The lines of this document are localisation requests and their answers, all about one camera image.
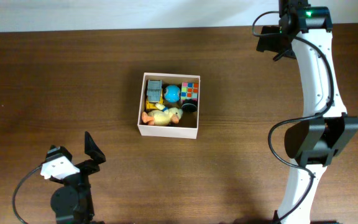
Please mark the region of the colourful puzzle cube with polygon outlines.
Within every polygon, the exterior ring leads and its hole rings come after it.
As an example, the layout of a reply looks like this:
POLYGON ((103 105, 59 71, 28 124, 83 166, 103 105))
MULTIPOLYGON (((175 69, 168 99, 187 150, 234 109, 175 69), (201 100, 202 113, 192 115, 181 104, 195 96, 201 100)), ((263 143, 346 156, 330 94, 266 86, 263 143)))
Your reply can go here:
POLYGON ((198 101, 199 84, 183 82, 181 84, 180 100, 183 103, 185 100, 198 101))

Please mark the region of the blue toy ball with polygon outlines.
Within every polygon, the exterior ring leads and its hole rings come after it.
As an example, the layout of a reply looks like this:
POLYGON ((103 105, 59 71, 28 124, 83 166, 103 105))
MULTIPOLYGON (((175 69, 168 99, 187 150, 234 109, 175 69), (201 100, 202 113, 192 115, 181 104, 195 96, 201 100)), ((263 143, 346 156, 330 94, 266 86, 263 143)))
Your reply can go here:
POLYGON ((164 89, 163 97, 169 103, 176 103, 180 100, 181 89, 176 85, 169 85, 164 89))

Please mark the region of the black round lid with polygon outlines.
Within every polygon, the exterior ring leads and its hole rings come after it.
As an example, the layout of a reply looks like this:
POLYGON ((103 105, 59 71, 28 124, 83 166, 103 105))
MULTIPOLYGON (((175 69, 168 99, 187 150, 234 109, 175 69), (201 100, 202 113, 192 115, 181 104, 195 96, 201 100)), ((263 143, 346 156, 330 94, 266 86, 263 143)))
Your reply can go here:
POLYGON ((186 113, 194 113, 198 110, 198 102, 196 100, 188 99, 183 101, 181 109, 186 113))

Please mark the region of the yellow grey toy truck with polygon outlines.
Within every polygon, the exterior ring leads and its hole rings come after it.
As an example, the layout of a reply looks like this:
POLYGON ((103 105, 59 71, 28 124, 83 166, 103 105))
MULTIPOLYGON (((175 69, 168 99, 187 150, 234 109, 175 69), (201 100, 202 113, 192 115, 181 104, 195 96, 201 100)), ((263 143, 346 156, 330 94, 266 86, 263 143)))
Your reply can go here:
POLYGON ((156 110, 156 104, 163 104, 163 88, 161 80, 148 80, 145 99, 145 110, 156 110))

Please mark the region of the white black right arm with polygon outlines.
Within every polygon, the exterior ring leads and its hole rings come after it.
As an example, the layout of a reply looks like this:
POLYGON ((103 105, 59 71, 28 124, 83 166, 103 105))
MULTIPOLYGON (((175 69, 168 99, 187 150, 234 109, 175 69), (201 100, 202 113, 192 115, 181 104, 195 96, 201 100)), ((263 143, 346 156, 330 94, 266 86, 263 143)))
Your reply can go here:
POLYGON ((332 57, 333 23, 326 6, 308 1, 279 1, 277 26, 264 26, 259 52, 275 52, 298 62, 303 91, 303 115, 275 124, 268 133, 291 124, 284 147, 290 172, 281 205, 273 223, 310 223, 310 212, 319 181, 332 160, 340 155, 358 131, 358 118, 349 116, 341 99, 332 57))

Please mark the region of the yellow plush duck toy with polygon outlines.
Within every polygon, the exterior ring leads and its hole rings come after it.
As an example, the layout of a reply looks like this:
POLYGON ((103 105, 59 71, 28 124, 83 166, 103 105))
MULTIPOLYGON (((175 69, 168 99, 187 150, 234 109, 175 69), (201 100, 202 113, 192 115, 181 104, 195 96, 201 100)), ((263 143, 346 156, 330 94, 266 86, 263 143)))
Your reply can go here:
POLYGON ((183 116, 183 110, 172 107, 167 108, 163 104, 156 103, 156 110, 148 113, 145 111, 141 114, 143 123, 149 126, 168 126, 169 124, 178 124, 183 116))

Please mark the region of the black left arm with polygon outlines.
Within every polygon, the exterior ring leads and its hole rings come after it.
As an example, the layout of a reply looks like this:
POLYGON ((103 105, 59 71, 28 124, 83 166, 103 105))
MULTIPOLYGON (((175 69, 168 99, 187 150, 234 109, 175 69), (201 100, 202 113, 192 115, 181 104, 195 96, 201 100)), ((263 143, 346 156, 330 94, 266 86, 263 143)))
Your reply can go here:
POLYGON ((89 159, 74 165, 68 149, 52 145, 42 164, 40 175, 63 185, 50 199, 57 224, 95 223, 89 176, 100 171, 106 157, 89 132, 85 132, 85 154, 89 159))

